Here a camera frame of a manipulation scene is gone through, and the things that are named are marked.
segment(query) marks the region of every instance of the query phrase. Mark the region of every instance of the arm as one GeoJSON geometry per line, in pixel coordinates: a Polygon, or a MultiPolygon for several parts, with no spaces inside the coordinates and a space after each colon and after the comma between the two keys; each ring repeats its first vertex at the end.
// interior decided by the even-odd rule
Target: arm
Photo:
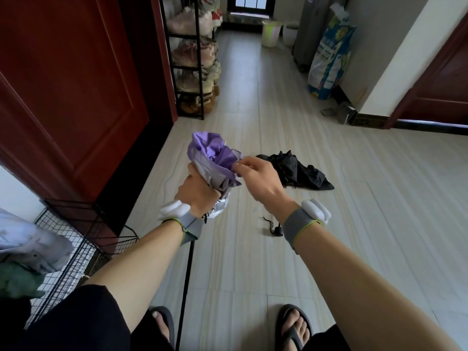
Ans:
{"type": "MultiPolygon", "coordinates": [[[[247,157],[234,170],[280,224],[300,208],[269,162],[247,157]]],[[[320,224],[305,228],[294,248],[352,350],[460,350],[423,311],[320,224]]]]}
{"type": "MultiPolygon", "coordinates": [[[[193,164],[175,199],[190,205],[190,213],[201,217],[219,198],[193,164]]],[[[106,286],[116,300],[132,332],[142,319],[183,238],[175,220],[162,223],[141,240],[96,272],[86,284],[106,286]]]]}

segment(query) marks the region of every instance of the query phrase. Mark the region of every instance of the green cloth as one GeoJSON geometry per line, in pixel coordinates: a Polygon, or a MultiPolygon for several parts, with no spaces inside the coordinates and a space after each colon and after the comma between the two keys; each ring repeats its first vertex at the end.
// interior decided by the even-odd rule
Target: green cloth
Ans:
{"type": "Polygon", "coordinates": [[[16,262],[0,263],[0,298],[41,298],[45,292],[38,288],[43,282],[44,275],[16,262]]]}

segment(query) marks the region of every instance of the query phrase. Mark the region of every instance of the black wire basket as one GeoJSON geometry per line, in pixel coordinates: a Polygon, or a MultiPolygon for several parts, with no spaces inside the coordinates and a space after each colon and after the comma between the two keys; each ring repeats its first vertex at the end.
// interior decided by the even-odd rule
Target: black wire basket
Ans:
{"type": "Polygon", "coordinates": [[[74,249],[61,271],[45,276],[39,289],[46,294],[31,300],[31,316],[26,327],[82,285],[114,255],[122,253],[138,240],[135,231],[125,224],[120,224],[123,227],[121,232],[112,231],[109,226],[115,224],[109,224],[105,214],[95,205],[51,199],[43,202],[46,208],[35,224],[67,237],[74,249]]]}

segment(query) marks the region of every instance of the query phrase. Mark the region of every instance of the flip-flop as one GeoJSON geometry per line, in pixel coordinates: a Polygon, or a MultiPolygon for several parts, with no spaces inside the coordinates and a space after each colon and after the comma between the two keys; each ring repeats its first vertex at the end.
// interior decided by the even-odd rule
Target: flip-flop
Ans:
{"type": "Polygon", "coordinates": [[[307,329],[309,329],[310,336],[312,336],[312,328],[310,326],[310,321],[307,318],[307,315],[298,307],[293,304],[285,304],[278,312],[278,317],[276,318],[275,326],[275,351],[283,351],[289,340],[292,340],[296,345],[298,351],[301,351],[304,345],[302,344],[301,338],[297,334],[294,324],[281,335],[281,330],[283,329],[284,322],[289,316],[289,313],[296,309],[300,316],[307,323],[307,329]]]}
{"type": "Polygon", "coordinates": [[[159,306],[159,307],[152,307],[149,308],[148,311],[153,315],[154,312],[158,312],[162,315],[162,319],[164,320],[164,323],[167,325],[167,328],[169,329],[169,343],[171,344],[172,348],[175,350],[176,348],[176,341],[175,341],[175,332],[174,332],[174,319],[172,319],[172,314],[164,306],[159,306]]]}

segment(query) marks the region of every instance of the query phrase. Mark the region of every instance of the suitcase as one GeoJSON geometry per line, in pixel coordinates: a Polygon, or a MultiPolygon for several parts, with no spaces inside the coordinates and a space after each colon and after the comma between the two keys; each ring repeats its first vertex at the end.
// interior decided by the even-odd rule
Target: suitcase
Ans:
{"type": "Polygon", "coordinates": [[[309,72],[313,57],[325,29],[333,17],[330,6],[337,2],[342,6],[348,0],[305,0],[296,41],[292,49],[294,62],[300,72],[309,72]]]}

